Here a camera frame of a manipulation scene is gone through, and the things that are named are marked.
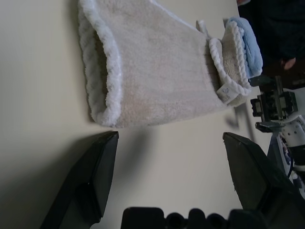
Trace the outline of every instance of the blue towel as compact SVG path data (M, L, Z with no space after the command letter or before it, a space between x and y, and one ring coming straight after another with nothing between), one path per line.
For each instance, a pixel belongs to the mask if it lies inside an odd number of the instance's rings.
M245 50L247 77L253 78L262 74L263 59L251 25L245 18L231 17L227 24L235 21L240 29Z

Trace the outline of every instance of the folded towel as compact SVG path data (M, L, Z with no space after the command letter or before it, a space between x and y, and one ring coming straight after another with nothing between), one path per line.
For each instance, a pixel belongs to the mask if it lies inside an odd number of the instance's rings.
M208 34L154 0L80 0L79 22L88 101L100 125L190 119L239 104L251 91L240 75L244 62L231 60L228 73L216 69ZM235 44L228 50L234 58ZM218 56L227 65L227 53Z
M232 21L237 23L237 26L243 30L242 40L245 45L246 52L246 69L248 71L248 78L259 76L262 74L263 68L263 59L261 51L258 47L255 34L252 30L252 27L247 19L240 17L231 17L227 20L226 25Z

